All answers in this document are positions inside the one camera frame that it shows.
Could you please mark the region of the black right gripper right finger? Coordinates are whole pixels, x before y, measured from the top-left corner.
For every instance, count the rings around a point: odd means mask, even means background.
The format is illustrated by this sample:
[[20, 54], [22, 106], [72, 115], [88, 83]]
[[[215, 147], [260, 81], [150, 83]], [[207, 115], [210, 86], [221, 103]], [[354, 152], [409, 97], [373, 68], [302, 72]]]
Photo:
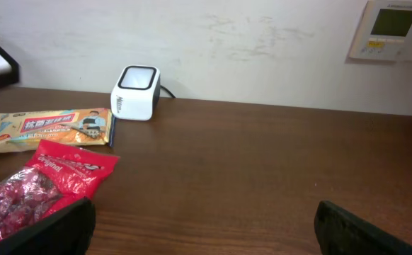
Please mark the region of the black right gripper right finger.
[[412, 255], [412, 245], [327, 200], [318, 205], [314, 232], [323, 255]]

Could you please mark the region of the beige wet wipes pack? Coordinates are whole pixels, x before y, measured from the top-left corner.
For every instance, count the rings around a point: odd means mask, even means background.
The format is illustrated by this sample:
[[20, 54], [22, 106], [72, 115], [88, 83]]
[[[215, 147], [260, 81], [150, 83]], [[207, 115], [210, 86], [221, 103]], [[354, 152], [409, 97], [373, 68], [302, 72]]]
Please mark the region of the beige wet wipes pack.
[[40, 140], [111, 146], [115, 122], [107, 108], [0, 113], [0, 153], [34, 150]]

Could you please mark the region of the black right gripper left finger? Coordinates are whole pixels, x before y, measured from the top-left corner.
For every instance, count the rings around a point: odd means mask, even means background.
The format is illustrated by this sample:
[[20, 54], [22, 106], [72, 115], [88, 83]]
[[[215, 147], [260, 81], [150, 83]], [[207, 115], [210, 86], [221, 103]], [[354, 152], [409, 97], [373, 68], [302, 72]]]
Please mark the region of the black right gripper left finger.
[[95, 226], [95, 206], [82, 198], [0, 240], [0, 254], [85, 254]]

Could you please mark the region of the red snack bag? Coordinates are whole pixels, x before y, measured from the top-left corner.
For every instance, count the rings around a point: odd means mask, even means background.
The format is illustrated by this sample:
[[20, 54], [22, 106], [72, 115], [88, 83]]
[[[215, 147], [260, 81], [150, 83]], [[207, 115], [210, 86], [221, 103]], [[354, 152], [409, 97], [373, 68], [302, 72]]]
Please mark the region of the red snack bag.
[[0, 182], [0, 241], [82, 198], [92, 198], [119, 159], [40, 141], [21, 170]]

